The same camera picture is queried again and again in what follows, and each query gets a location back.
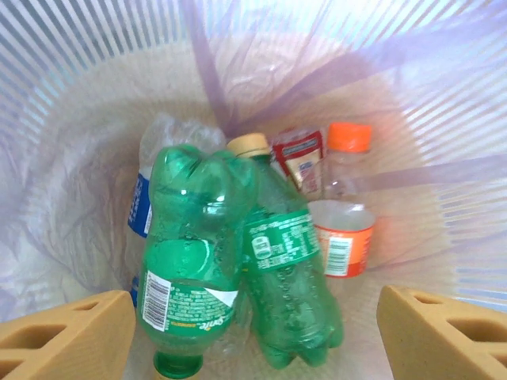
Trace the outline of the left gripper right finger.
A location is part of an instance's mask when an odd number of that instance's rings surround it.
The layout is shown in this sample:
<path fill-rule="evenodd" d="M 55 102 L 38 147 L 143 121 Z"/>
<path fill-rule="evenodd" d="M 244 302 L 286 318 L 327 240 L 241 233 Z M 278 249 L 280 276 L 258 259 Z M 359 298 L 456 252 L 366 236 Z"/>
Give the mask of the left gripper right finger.
<path fill-rule="evenodd" d="M 376 321 L 396 379 L 504 379 L 505 313 L 406 287 L 380 291 Z"/>

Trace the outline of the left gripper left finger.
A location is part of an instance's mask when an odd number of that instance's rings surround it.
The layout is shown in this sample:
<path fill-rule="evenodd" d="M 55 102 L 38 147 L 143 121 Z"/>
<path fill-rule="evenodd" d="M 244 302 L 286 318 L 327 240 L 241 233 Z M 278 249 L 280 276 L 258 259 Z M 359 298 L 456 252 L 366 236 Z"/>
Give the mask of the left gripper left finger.
<path fill-rule="evenodd" d="M 2 379 L 120 379 L 135 333 L 127 291 L 1 323 Z"/>

